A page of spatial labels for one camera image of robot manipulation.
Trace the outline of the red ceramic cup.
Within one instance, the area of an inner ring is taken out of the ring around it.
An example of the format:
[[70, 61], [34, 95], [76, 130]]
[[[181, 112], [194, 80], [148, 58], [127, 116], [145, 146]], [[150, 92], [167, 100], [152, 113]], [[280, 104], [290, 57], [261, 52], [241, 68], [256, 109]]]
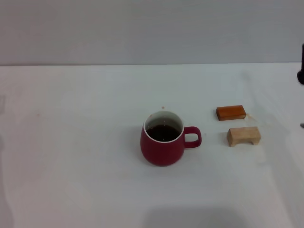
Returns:
[[[170, 142], [159, 142], [146, 132], [156, 125], [169, 125], [180, 130], [180, 135]], [[195, 126], [185, 127], [181, 118], [170, 111], [158, 111], [151, 114], [143, 123], [140, 148], [144, 158], [155, 166], [169, 166], [176, 163], [185, 149], [197, 148], [202, 143], [200, 129]]]

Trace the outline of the orange brown wooden block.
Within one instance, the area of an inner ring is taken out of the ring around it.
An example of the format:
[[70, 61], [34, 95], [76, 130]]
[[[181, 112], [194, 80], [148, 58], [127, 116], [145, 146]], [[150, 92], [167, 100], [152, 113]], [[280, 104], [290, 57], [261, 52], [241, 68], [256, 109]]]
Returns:
[[242, 105], [224, 106], [216, 108], [219, 121], [245, 119], [246, 112]]

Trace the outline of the light wooden bridge block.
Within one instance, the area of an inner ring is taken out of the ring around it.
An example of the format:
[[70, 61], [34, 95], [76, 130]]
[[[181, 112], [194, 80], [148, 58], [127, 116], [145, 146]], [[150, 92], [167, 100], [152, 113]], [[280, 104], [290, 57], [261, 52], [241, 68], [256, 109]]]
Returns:
[[258, 145], [261, 140], [261, 134], [257, 127], [230, 128], [228, 130], [227, 140], [230, 147], [240, 143]]

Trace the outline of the dark coffee liquid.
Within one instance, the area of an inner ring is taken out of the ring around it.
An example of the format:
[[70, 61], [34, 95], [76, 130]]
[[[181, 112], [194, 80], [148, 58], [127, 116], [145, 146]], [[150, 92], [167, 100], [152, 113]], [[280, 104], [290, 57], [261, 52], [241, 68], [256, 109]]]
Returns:
[[180, 130], [165, 124], [151, 127], [146, 132], [152, 139], [159, 142], [170, 142], [180, 135]]

